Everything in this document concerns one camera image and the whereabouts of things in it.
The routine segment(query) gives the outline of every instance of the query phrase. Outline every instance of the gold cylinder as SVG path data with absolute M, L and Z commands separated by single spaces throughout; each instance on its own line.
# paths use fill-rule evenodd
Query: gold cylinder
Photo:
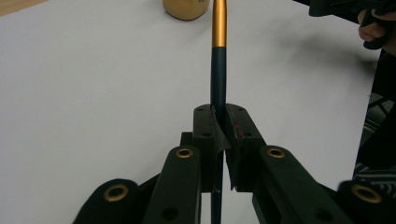
M 165 11 L 182 21 L 192 21 L 204 15 L 210 0 L 163 0 Z
M 226 0 L 214 0 L 212 24 L 212 47 L 226 47 L 227 4 Z

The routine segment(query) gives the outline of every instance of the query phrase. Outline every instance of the black shaft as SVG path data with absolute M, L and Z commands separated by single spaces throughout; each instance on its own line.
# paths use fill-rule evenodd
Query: black shaft
M 219 126 L 224 130 L 225 122 L 225 102 L 227 87 L 226 70 L 226 48 L 212 48 L 212 66 L 210 78 L 210 104 L 215 108 L 216 119 Z M 222 201 L 222 172 L 223 172 L 223 153 L 217 157 L 216 167 L 216 190 L 211 194 L 211 216 L 212 224 L 221 223 L 221 201 Z
M 227 87 L 226 48 L 212 48 L 210 104 L 215 107 L 216 119 L 223 129 Z

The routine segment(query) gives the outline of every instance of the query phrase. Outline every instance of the human hand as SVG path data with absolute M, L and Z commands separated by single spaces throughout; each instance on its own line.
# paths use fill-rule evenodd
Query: human hand
M 379 18 L 383 21 L 396 21 L 396 12 L 392 12 L 384 16 L 375 15 L 374 10 L 372 10 L 371 13 L 374 17 Z M 359 23 L 363 21 L 365 14 L 366 10 L 363 10 L 361 13 L 359 13 Z M 374 22 L 368 26 L 359 28 L 359 36 L 361 37 L 361 39 L 367 42 L 374 41 L 376 38 L 383 36 L 386 32 L 391 32 L 391 34 L 389 35 L 389 39 L 384 44 L 382 49 L 392 54 L 393 56 L 396 56 L 396 25 L 393 25 L 390 29 L 386 30 L 384 26 L 378 24 L 377 22 Z

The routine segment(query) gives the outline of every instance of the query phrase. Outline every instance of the metal rod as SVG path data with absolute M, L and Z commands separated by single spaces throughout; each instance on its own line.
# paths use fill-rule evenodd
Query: metal rod
M 226 37 L 226 0 L 214 0 L 212 24 L 212 64 L 210 75 L 210 104 L 215 108 L 216 119 L 221 129 L 224 129 L 227 87 Z M 216 189 L 211 194 L 212 224 L 221 223 L 223 157 L 224 155 L 221 152 L 218 155 L 216 162 Z

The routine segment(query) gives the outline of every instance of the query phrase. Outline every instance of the brass insert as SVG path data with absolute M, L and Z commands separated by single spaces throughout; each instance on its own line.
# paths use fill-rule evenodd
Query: brass insert
M 128 194 L 128 188 L 123 184 L 113 185 L 105 192 L 104 198 L 110 203 L 117 202 Z
M 278 148 L 269 148 L 267 150 L 267 154 L 274 158 L 283 158 L 285 157 L 285 152 Z
M 192 154 L 194 154 L 194 152 L 188 148 L 181 148 L 176 152 L 176 155 L 183 159 L 191 157 Z
M 375 190 L 369 187 L 356 184 L 352 186 L 352 192 L 361 200 L 367 203 L 381 203 L 382 197 Z

